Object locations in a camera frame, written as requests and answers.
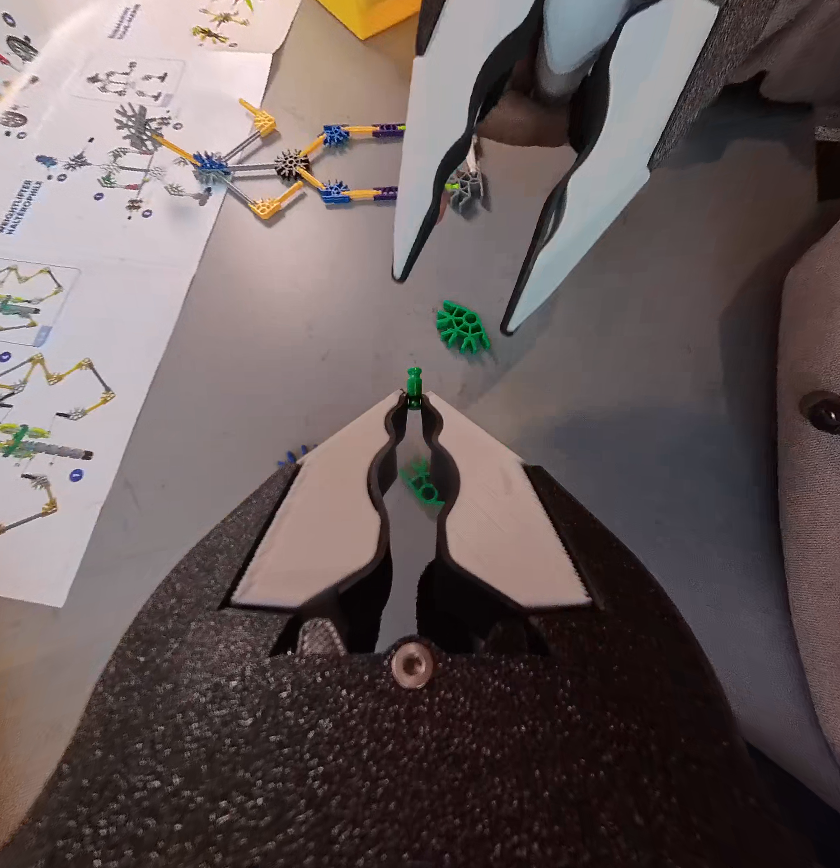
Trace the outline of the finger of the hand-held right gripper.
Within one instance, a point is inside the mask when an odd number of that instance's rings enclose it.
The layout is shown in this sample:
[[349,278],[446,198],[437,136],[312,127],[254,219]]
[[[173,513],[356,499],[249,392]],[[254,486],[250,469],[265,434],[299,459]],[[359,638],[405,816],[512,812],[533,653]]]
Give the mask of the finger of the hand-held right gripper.
[[394,213],[393,278],[407,280],[438,220],[480,111],[523,58],[541,1],[423,1]]
[[577,159],[540,211],[503,334],[544,304],[649,179],[718,11],[711,2],[647,2],[612,32],[571,104]]

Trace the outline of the person's right hand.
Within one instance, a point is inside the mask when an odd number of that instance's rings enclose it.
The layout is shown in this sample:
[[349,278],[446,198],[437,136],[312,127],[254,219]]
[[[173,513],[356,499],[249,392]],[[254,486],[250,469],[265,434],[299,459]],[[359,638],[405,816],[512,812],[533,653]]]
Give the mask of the person's right hand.
[[569,144],[570,98],[544,101],[535,82],[533,56],[513,68],[498,102],[481,123],[476,134],[507,146],[556,148]]

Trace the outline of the green fan connector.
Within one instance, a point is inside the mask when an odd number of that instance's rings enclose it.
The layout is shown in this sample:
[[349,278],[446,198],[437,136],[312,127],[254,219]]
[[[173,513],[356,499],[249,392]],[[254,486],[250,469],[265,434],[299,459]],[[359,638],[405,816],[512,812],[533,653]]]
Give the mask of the green fan connector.
[[491,342],[479,314],[455,301],[444,300],[436,311],[436,331],[449,349],[460,354],[488,352]]
[[432,479],[428,458],[413,458],[400,468],[399,477],[420,505],[430,509],[440,509],[444,506],[445,502]]

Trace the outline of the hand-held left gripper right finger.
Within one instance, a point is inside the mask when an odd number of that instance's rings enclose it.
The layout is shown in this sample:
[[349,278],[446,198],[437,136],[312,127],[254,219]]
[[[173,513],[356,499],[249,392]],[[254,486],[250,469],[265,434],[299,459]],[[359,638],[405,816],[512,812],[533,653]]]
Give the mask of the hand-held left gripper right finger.
[[448,653],[544,653],[531,617],[587,609],[591,594],[525,462],[433,392],[422,428],[444,505],[417,589],[420,634]]

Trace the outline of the yellow plastic bin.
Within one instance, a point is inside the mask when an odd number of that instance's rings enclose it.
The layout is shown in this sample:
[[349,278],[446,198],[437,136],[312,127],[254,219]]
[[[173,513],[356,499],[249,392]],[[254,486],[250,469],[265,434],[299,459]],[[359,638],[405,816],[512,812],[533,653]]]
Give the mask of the yellow plastic bin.
[[382,33],[414,16],[422,1],[318,1],[360,40]]

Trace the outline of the person's right forearm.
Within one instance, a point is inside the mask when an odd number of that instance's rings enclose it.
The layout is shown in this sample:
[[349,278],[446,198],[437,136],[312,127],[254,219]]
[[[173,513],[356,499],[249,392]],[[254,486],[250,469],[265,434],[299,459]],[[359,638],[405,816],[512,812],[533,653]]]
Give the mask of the person's right forearm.
[[840,104],[840,1],[782,1],[728,85],[760,77],[778,103]]

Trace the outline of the black drawstring with toggle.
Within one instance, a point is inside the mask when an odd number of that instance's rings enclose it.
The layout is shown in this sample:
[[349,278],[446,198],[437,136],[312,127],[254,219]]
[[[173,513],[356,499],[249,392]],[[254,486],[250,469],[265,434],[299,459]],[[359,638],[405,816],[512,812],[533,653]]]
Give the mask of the black drawstring with toggle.
[[840,396],[825,390],[809,392],[801,398],[799,411],[818,431],[840,437]]

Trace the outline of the white toy instruction sheet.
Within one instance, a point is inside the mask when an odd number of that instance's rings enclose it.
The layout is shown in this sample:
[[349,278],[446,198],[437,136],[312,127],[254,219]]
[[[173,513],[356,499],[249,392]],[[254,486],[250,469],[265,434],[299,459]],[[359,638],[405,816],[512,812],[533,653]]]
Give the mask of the white toy instruction sheet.
[[0,2],[0,597],[65,602],[226,194],[115,110],[225,156],[298,6]]

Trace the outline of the person's torso in beige sweater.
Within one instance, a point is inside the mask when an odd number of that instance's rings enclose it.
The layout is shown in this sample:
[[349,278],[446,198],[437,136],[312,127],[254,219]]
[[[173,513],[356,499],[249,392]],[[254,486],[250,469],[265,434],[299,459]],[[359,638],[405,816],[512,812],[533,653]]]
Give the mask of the person's torso in beige sweater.
[[778,499],[794,634],[817,721],[840,773],[840,437],[799,411],[840,396],[840,217],[788,273],[777,347]]

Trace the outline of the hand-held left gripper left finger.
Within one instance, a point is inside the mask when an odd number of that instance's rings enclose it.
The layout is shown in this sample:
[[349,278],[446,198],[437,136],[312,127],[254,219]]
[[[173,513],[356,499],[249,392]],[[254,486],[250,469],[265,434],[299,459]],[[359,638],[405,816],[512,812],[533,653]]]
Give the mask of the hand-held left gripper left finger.
[[409,409],[386,396],[301,458],[234,586],[229,604],[286,613],[300,630],[332,622],[349,652],[371,653],[392,586],[383,495]]

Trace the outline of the multicolour rod and connector assembly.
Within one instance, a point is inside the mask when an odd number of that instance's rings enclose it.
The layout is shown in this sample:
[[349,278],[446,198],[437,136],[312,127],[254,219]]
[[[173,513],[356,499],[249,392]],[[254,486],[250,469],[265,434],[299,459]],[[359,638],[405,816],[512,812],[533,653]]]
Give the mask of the multicolour rod and connector assembly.
[[[247,146],[255,144],[275,131],[275,123],[271,118],[266,123],[254,124],[254,133],[247,137],[225,156],[207,151],[198,151],[191,156],[198,161],[197,168],[192,166],[197,178],[206,186],[217,183],[228,189],[234,196],[243,201],[247,209],[263,222],[267,222],[284,211],[286,207],[306,189],[315,191],[326,206],[349,206],[360,202],[390,203],[397,199],[396,186],[377,186],[369,189],[352,189],[344,181],[317,178],[313,169],[313,160],[323,151],[342,149],[355,138],[370,138],[372,140],[400,141],[406,132],[405,123],[377,123],[371,125],[324,125],[321,133],[303,148],[288,148],[279,153],[271,162],[264,164],[249,164],[236,162]],[[285,207],[276,209],[274,200],[281,194],[263,199],[251,199],[238,187],[237,181],[241,174],[273,173],[285,184],[284,192],[294,183],[302,180],[305,188],[297,194]]]

